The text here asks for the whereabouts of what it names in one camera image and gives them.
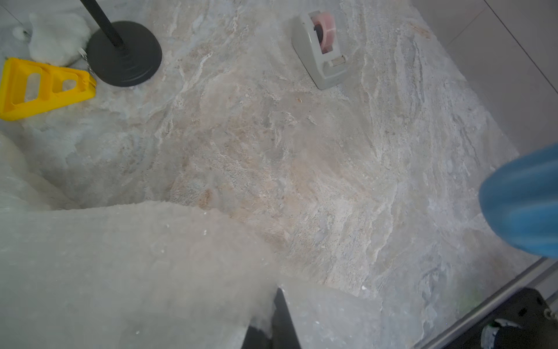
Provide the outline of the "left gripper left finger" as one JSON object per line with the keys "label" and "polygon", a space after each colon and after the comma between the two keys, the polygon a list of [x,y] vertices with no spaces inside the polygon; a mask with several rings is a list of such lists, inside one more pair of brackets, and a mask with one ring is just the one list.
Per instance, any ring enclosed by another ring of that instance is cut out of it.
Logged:
{"label": "left gripper left finger", "polygon": [[249,326],[244,337],[242,349],[271,349],[272,340],[256,327]]}

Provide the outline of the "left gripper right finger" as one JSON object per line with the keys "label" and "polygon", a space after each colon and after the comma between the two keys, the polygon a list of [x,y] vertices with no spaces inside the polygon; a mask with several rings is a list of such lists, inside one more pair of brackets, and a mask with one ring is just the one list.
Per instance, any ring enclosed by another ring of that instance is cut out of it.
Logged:
{"label": "left gripper right finger", "polygon": [[296,330],[289,313],[286,298],[284,297],[284,293],[281,288],[277,289],[274,304],[276,310],[272,319],[273,334],[271,337],[271,348],[301,349],[302,347],[296,335]]}

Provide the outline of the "blue ribbed vase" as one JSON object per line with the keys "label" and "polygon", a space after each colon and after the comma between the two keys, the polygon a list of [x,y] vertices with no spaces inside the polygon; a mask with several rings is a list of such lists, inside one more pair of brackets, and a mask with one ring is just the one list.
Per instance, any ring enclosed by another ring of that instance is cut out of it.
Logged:
{"label": "blue ribbed vase", "polygon": [[507,244],[557,258],[557,144],[496,170],[480,186],[482,215]]}

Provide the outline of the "clear bubble wrap sheet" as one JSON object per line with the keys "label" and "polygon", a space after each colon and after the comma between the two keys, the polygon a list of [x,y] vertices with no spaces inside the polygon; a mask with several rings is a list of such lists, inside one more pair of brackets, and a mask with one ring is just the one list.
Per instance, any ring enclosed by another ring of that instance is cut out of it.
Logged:
{"label": "clear bubble wrap sheet", "polygon": [[1,212],[77,209],[78,205],[31,168],[20,149],[1,136]]}

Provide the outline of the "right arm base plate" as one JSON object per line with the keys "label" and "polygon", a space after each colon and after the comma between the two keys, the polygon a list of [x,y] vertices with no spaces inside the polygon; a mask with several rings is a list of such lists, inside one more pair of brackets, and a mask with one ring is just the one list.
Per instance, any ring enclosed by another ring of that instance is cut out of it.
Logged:
{"label": "right arm base plate", "polygon": [[557,320],[541,294],[522,289],[448,348],[557,348]]}

